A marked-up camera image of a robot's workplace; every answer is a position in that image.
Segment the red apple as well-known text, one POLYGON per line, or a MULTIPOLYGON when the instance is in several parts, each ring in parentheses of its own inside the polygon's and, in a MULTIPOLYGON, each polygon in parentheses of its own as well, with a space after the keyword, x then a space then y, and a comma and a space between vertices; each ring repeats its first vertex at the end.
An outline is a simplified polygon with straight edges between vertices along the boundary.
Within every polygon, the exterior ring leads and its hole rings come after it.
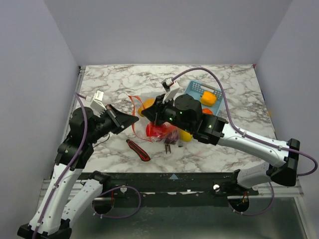
POLYGON ((168 126, 165 124, 162 125, 154 125, 149 123, 146 126, 146 136, 147 137, 158 137, 163 138, 169 133, 168 126))

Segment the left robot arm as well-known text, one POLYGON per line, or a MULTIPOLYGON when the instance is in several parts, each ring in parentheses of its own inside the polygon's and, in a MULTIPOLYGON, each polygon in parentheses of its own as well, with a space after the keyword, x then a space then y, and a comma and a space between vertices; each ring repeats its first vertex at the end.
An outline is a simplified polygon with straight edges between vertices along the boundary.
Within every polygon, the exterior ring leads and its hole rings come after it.
POLYGON ((106 105, 97 116, 89 107, 77 108, 69 120, 70 131, 57 150, 52 179, 34 217, 19 227, 24 239, 68 239, 75 221, 97 196, 110 193, 110 176, 95 171, 86 185, 69 199, 74 184, 94 152, 93 145, 108 133, 119 134, 138 121, 106 105))

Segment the clear zip top bag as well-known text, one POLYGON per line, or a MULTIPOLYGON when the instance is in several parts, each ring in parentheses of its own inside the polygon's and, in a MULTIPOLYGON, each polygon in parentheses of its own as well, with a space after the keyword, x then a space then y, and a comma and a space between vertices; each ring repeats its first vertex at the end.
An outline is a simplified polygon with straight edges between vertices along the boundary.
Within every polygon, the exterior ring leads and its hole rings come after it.
POLYGON ((179 140, 179 133, 175 126, 164 123, 162 125, 154 125, 143 114, 142 111, 152 106, 155 102, 154 97, 146 96, 130 96, 133 105, 132 116, 136 116, 139 120, 132 125, 134 135, 145 141, 160 142, 164 144, 176 144, 179 140))

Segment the brown potato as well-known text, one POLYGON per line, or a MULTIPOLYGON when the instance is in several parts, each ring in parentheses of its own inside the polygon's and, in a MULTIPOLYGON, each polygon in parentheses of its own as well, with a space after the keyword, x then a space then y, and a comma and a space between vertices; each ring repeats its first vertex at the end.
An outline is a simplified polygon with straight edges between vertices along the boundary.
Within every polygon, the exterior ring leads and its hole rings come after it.
POLYGON ((145 101, 142 102, 142 105, 138 108, 138 114, 141 117, 144 117, 144 115, 142 114, 142 111, 151 107, 155 102, 155 98, 148 98, 145 101))

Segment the red black utility knife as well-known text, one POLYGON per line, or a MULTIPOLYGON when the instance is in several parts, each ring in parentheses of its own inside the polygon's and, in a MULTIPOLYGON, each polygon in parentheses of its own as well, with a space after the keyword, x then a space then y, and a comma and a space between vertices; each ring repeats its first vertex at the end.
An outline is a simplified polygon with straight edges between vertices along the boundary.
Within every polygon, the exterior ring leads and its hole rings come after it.
POLYGON ((138 157, 140 158, 141 161, 143 162, 148 162, 150 161, 150 156, 140 147, 138 146, 134 141, 127 139, 126 140, 127 145, 131 150, 133 150, 138 157))

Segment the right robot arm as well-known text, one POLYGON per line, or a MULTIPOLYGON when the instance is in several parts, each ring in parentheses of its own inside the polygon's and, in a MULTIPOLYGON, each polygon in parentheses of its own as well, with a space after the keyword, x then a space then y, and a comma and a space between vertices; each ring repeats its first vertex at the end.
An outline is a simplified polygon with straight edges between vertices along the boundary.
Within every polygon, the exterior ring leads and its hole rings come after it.
POLYGON ((239 133, 226 119, 203 113, 200 101, 188 94, 169 102, 164 102, 163 98, 163 95, 156 97, 150 107, 142 110, 142 115, 154 125, 167 122, 190 133, 201 143, 234 148, 264 160, 260 165, 235 171, 235 179, 229 183, 233 194, 241 195, 255 185, 271 181, 295 186, 299 141, 285 142, 239 133))

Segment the purple onion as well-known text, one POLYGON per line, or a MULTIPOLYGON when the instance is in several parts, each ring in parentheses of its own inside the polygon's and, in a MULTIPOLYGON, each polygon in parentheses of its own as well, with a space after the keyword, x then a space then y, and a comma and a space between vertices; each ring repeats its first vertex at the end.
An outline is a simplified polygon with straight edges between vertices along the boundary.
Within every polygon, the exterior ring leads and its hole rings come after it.
POLYGON ((173 131, 166 135, 164 144, 176 144, 178 140, 179 140, 178 131, 173 131))

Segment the yellow handled pliers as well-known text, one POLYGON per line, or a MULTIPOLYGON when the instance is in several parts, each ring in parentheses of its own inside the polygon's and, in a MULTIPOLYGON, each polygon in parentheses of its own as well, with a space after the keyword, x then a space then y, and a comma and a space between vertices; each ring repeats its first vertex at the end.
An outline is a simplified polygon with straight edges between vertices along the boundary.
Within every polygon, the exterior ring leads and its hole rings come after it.
POLYGON ((165 146, 165 153, 166 153, 166 154, 171 153, 170 144, 166 143, 164 146, 165 146))

